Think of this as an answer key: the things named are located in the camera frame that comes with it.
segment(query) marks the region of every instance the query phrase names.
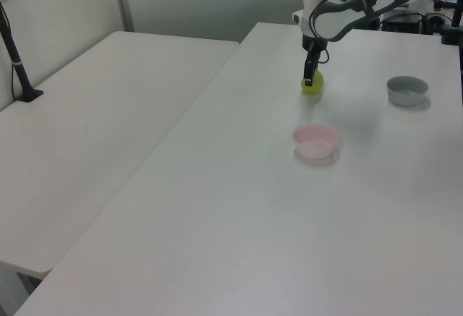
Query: gray bowl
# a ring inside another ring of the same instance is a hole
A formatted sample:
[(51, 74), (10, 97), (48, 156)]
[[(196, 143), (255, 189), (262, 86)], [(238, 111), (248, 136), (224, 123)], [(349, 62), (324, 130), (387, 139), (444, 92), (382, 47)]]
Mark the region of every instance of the gray bowl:
[(393, 77), (387, 85), (389, 101), (398, 106), (420, 105), (429, 89), (426, 82), (411, 76)]

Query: table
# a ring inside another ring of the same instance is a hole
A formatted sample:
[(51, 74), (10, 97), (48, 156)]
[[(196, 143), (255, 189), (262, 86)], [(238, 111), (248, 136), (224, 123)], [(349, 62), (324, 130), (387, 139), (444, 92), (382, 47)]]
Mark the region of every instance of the table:
[(117, 32), (0, 113), (0, 263), (43, 278), (237, 47)]
[[(308, 96), (301, 39), (258, 24), (17, 316), (462, 314), (458, 49), (353, 30)], [(398, 74), (429, 101), (388, 103)], [(314, 121), (341, 136), (317, 163)]]

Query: tennis ball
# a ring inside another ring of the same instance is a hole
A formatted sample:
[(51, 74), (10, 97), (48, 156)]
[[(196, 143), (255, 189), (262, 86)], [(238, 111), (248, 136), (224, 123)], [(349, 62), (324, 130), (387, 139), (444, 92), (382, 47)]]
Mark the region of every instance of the tennis ball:
[(313, 81), (311, 86), (305, 85), (305, 79), (301, 81), (302, 92), (309, 93), (309, 94), (317, 94), (321, 92), (321, 88), (323, 87), (323, 83), (325, 80), (323, 79), (323, 75), (318, 69), (315, 69), (313, 73)]

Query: black stand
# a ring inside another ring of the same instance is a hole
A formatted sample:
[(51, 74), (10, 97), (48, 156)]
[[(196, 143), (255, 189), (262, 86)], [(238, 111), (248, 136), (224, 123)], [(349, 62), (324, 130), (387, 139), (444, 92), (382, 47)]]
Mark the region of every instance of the black stand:
[(459, 46), (463, 38), (463, 27), (460, 26), (463, 14), (463, 0), (457, 0), (456, 4), (457, 6), (451, 24), (443, 26), (442, 43), (444, 45)]
[(26, 71), (22, 65), (20, 55), (18, 54), (16, 45), (14, 44), (12, 31), (10, 30), (9, 24), (7, 23), (6, 16), (4, 16), (3, 7), (1, 4), (0, 10), (0, 33), (3, 41), (5, 42), (9, 57), (12, 60), (12, 65), (14, 70), (16, 70), (17, 77), (20, 80), (22, 87), (22, 96), (20, 96), (17, 100), (30, 103), (37, 97), (40, 97), (43, 94), (43, 91), (36, 90), (30, 85)]

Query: black cable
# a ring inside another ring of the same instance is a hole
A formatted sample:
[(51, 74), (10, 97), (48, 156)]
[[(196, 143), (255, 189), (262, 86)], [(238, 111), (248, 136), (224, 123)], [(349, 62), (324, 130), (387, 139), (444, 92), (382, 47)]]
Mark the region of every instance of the black cable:
[[(7, 12), (3, 8), (3, 5), (1, 4), (1, 2), (0, 2), (0, 12), (3, 15), (4, 19), (7, 21), (8, 29), (11, 32), (12, 27), (9, 24), (9, 19), (8, 19)], [(12, 96), (13, 96), (13, 101), (16, 101), (16, 97), (14, 96), (14, 87), (13, 87), (13, 85), (14, 85), (14, 65), (12, 64)]]
[(0, 2), (0, 10), (1, 10), (1, 14), (4, 16), (5, 20), (7, 21), (8, 29), (11, 31), (12, 28), (11, 28), (11, 25), (9, 24), (7, 12), (3, 8), (3, 5), (1, 4), (1, 2)]
[[(321, 4), (323, 4), (323, 3), (327, 2), (327, 1), (328, 1), (328, 0), (322, 0), (322, 1), (319, 3), (319, 5), (317, 5), (317, 7), (319, 7)], [(313, 12), (317, 9), (317, 7), (314, 8), (314, 10), (310, 13), (308, 22), (309, 22), (310, 31), (312, 32), (313, 36), (315, 37), (315, 40), (316, 40), (317, 42), (321, 43), (320, 40), (321, 40), (322, 38), (321, 38), (321, 36), (317, 33), (317, 30), (315, 29), (315, 25), (312, 25), (312, 24), (313, 24), (313, 21), (312, 21), (312, 19), (313, 19)], [(325, 61), (318, 61), (319, 64), (326, 64), (326, 63), (328, 63), (328, 62), (330, 61), (330, 53), (328, 52), (328, 49), (326, 48), (326, 46), (325, 46), (325, 48), (323, 49), (323, 51), (326, 52), (326, 60), (325, 60)]]
[(444, 14), (439, 14), (437, 12), (427, 13), (425, 16), (426, 17), (428, 17), (428, 16), (441, 16), (441, 17), (445, 17), (446, 19), (448, 19), (451, 22), (451, 18), (449, 16), (446, 16)]
[(387, 17), (384, 20), (382, 20), (381, 22), (379, 22), (379, 25), (382, 25), (384, 22), (389, 22), (389, 21), (395, 20), (395, 19), (400, 18), (400, 17), (405, 17), (405, 16), (420, 16), (422, 19), (425, 18), (425, 15), (420, 14), (419, 12), (409, 12), (409, 13), (406, 13), (406, 14), (396, 14), (394, 16)]
[(16, 97), (14, 96), (13, 83), (14, 83), (14, 66), (12, 64), (12, 96), (13, 96), (13, 101), (16, 101)]

